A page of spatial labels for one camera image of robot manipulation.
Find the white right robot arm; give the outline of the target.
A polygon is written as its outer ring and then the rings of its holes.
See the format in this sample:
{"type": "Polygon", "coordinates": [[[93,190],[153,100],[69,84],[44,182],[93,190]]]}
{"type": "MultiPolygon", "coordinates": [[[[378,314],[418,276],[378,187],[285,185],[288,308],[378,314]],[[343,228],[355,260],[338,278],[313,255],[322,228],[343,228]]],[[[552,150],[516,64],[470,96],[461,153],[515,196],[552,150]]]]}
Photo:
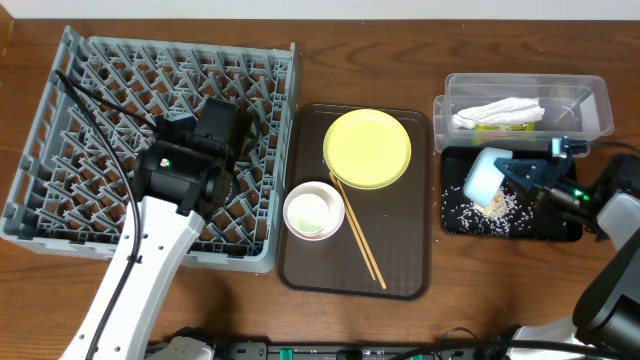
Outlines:
{"type": "Polygon", "coordinates": [[[587,345],[639,357],[639,157],[614,155],[589,187],[565,178],[568,157],[498,158],[516,191],[545,210],[580,222],[611,241],[616,254],[579,298],[572,318],[525,326],[515,340],[587,345]]]}

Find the white small cup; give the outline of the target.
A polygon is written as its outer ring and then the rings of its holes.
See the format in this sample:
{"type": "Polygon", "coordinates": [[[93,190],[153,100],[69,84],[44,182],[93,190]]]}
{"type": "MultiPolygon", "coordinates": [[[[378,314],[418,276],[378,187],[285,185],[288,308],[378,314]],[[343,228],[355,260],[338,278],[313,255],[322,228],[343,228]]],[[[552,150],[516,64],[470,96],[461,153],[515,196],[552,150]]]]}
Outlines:
{"type": "Polygon", "coordinates": [[[325,228],[329,207],[318,195],[301,194],[291,200],[286,215],[289,224],[298,233],[314,235],[325,228]]]}

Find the light blue bowl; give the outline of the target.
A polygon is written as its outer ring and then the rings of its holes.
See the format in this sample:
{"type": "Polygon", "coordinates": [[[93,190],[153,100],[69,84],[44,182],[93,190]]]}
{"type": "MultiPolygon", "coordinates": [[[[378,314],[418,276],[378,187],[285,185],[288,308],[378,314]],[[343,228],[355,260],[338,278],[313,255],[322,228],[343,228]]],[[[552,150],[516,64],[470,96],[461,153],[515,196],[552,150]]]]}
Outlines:
{"type": "Polygon", "coordinates": [[[510,150],[487,147],[476,157],[463,186],[464,195],[487,208],[499,190],[505,175],[494,165],[497,159],[512,159],[510,150]]]}

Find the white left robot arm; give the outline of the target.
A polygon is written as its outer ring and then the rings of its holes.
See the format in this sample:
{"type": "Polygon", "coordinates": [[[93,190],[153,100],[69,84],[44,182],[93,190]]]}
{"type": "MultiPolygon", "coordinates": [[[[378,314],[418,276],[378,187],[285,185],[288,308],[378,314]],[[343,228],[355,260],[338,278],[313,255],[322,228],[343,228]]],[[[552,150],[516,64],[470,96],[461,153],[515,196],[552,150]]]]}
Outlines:
{"type": "Polygon", "coordinates": [[[154,140],[126,185],[131,200],[116,252],[66,359],[144,357],[177,269],[228,202],[236,162],[261,133],[257,117],[215,99],[198,116],[155,121],[154,140]]]}

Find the white napkin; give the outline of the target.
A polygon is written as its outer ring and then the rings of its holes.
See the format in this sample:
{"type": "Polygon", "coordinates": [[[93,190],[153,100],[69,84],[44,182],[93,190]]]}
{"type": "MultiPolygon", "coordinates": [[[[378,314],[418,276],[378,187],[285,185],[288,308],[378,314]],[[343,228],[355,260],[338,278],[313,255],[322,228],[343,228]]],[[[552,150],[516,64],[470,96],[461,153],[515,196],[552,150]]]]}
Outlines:
{"type": "Polygon", "coordinates": [[[539,98],[505,98],[486,105],[458,111],[451,117],[455,128],[474,129],[477,126],[524,125],[540,121],[545,109],[539,98]]]}

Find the green snack wrapper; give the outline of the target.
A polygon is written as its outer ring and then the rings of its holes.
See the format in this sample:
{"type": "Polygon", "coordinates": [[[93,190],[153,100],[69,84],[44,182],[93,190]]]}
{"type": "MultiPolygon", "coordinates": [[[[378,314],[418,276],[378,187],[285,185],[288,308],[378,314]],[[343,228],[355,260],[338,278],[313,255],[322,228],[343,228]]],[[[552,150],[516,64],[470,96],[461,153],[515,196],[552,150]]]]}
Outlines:
{"type": "Polygon", "coordinates": [[[527,124],[507,124],[507,125],[476,125],[475,131],[534,131],[535,123],[527,124]]]}

